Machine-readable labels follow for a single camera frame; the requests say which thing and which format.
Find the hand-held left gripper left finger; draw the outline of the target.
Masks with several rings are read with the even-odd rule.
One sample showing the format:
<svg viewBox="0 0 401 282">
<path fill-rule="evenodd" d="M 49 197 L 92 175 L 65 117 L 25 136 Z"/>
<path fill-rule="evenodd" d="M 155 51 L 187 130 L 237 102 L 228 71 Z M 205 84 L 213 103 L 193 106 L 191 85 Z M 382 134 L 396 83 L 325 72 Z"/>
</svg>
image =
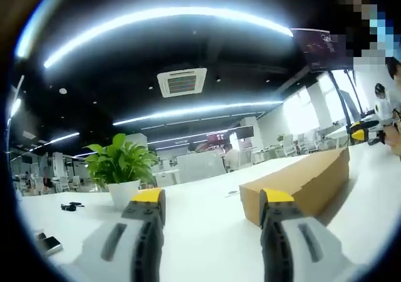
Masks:
<svg viewBox="0 0 401 282">
<path fill-rule="evenodd" d="M 160 280 L 165 191 L 139 191 L 121 216 L 103 223 L 84 241 L 72 262 L 73 281 Z"/>
</svg>

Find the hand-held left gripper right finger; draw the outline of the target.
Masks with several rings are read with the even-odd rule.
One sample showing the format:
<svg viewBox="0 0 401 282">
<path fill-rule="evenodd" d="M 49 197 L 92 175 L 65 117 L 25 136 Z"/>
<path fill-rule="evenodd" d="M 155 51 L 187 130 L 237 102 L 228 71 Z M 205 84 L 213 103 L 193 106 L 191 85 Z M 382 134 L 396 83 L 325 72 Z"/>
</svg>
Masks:
<svg viewBox="0 0 401 282">
<path fill-rule="evenodd" d="M 265 281 L 352 280 L 341 241 L 288 193 L 260 190 L 259 214 Z"/>
</svg>

